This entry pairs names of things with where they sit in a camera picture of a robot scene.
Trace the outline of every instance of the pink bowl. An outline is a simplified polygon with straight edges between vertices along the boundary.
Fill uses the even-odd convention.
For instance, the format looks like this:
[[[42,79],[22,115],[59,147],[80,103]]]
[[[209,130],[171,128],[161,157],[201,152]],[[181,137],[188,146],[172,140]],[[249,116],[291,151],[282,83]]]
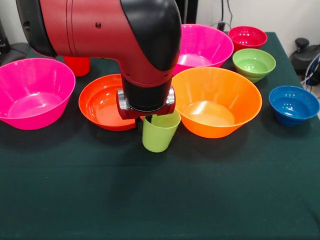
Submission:
[[[30,58],[0,67],[0,120],[22,130],[54,123],[64,112],[76,78],[62,62]]]
[[[180,55],[173,75],[194,67],[220,67],[233,51],[234,45],[224,32],[201,24],[183,24]]]
[[[229,31],[234,51],[241,49],[259,49],[268,40],[267,34],[253,26],[237,26]]]

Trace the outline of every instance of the plastic cup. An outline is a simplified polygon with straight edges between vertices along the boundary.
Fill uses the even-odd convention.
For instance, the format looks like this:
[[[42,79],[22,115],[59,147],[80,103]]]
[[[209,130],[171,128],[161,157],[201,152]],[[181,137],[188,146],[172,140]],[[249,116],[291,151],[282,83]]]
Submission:
[[[76,77],[83,77],[90,72],[89,57],[64,56],[65,64],[73,71]]]
[[[181,121],[180,114],[174,110],[172,114],[154,115],[151,122],[143,118],[142,144],[153,153],[165,151]]]

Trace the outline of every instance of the lime green plastic cup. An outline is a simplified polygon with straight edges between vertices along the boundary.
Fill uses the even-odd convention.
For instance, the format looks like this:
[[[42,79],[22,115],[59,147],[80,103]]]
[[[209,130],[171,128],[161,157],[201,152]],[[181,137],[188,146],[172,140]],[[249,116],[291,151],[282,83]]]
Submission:
[[[151,122],[143,119],[142,144],[153,153],[165,151],[181,121],[180,114],[174,110],[168,115],[153,115]]]

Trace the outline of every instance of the white wall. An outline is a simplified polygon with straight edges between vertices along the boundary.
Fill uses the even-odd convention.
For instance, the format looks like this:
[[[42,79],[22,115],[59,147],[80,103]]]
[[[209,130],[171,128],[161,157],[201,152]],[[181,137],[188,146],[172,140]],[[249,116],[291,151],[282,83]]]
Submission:
[[[229,0],[229,3],[232,27],[248,25],[276,32],[288,55],[296,49],[298,37],[320,44],[320,0]],[[211,25],[220,19],[221,0],[199,0],[198,24]],[[227,0],[224,0],[224,21],[229,20]]]
[[[0,0],[0,19],[10,44],[27,42],[15,0]]]

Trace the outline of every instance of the green bowl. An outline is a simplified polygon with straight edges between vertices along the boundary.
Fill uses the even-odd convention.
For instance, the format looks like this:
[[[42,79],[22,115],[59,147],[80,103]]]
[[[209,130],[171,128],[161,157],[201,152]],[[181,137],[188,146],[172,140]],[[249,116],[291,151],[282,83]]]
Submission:
[[[253,83],[263,79],[276,67],[276,60],[273,56],[254,48],[237,51],[234,53],[232,61],[236,71]]]

